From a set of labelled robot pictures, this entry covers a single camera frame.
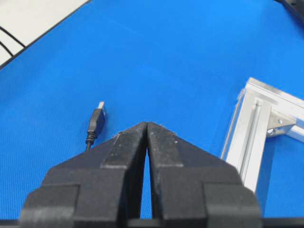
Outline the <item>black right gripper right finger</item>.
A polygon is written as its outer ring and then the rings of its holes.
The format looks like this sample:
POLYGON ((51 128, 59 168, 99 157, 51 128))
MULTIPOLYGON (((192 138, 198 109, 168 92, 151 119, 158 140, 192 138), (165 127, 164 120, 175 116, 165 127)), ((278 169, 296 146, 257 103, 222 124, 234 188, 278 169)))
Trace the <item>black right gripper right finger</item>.
POLYGON ((155 123, 147 125, 153 212, 166 228, 260 228, 235 167, 155 123))

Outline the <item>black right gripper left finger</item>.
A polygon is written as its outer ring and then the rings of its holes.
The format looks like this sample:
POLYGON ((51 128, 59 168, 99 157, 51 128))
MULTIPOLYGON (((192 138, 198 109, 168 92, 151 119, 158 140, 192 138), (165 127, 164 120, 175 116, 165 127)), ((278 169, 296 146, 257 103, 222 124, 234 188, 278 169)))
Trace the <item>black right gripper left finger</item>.
POLYGON ((23 228, 119 228, 141 211, 145 123, 53 168, 31 192, 23 228))

